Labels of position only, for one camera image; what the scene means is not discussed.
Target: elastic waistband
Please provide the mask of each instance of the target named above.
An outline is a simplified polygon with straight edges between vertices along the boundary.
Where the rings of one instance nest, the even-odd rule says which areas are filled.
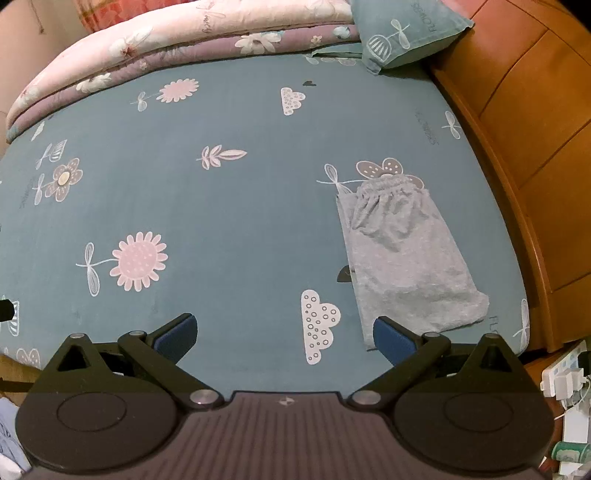
[[[357,189],[357,194],[363,195],[367,193],[385,193],[402,185],[408,185],[413,188],[417,188],[413,181],[406,175],[399,174],[382,176],[377,179],[367,180],[363,182]]]

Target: teal pillowcase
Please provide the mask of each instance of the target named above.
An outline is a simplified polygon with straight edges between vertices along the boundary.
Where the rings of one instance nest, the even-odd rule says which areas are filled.
[[[439,0],[352,0],[351,9],[362,61],[376,74],[443,50],[474,25]]]

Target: ribbed surface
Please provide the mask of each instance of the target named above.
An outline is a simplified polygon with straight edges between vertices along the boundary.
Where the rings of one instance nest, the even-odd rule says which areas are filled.
[[[36,469],[26,480],[72,478]],[[95,480],[452,480],[404,450],[376,414],[334,394],[238,393],[191,415],[157,456]],[[534,471],[507,477],[540,480]]]

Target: white plug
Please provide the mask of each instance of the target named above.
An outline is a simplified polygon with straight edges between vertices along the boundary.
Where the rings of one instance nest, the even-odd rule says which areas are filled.
[[[566,400],[583,388],[585,382],[582,368],[569,368],[554,379],[556,400]]]
[[[571,371],[563,372],[554,379],[554,391],[556,400],[566,400],[573,396],[573,374]]]
[[[582,368],[573,368],[573,390],[578,392],[586,383],[585,375]]]

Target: folded quilt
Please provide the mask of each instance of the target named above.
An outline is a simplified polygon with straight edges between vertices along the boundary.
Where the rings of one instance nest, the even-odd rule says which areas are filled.
[[[353,23],[345,0],[197,0],[139,15],[64,50],[21,92],[7,129],[42,98],[144,53],[180,43],[251,31]]]
[[[54,92],[25,110],[7,131],[10,143],[47,115],[94,92],[136,79],[154,70],[197,61],[251,55],[305,51],[359,40],[354,25],[318,25],[248,35],[213,38],[192,44],[174,45],[140,55],[129,62]]]

